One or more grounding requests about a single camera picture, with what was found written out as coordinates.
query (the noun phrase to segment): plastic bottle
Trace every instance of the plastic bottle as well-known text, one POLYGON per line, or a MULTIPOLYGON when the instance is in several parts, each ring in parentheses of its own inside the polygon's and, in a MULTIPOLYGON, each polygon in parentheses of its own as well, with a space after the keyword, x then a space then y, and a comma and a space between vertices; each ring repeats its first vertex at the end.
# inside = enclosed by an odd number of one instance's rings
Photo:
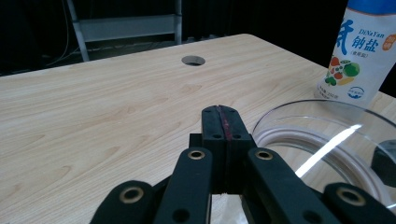
POLYGON ((349 0, 317 98, 368 107, 396 62, 396 0, 349 0))

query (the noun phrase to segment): cable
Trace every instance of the cable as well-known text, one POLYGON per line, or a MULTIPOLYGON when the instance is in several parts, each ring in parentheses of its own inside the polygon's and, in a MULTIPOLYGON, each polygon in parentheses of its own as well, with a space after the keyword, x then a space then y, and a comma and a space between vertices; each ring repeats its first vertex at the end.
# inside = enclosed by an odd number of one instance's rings
POLYGON ((59 57, 57 60, 55 60, 55 62, 46 64, 46 66, 53 65, 53 64, 59 62, 60 60, 62 60, 62 59, 63 59, 63 56, 64 56, 64 55, 66 54, 66 52, 67 52, 67 49, 69 48, 69 22, 68 22, 68 20, 67 20, 66 8, 65 8, 65 6, 64 6, 64 0, 62 0, 62 6, 63 6, 63 8, 64 8, 64 20, 65 20, 65 23, 66 23, 66 47, 64 48, 64 53, 62 54, 61 57, 59 57))

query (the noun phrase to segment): glass bowl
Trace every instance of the glass bowl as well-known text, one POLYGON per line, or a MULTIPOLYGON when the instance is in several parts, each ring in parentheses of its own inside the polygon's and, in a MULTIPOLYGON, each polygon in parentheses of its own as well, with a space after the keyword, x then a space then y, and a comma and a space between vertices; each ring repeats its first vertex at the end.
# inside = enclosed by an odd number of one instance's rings
POLYGON ((277 152, 307 186, 323 192, 330 183, 349 183, 396 214, 392 121, 354 105, 304 100, 265 113, 252 136, 258 147, 277 152))

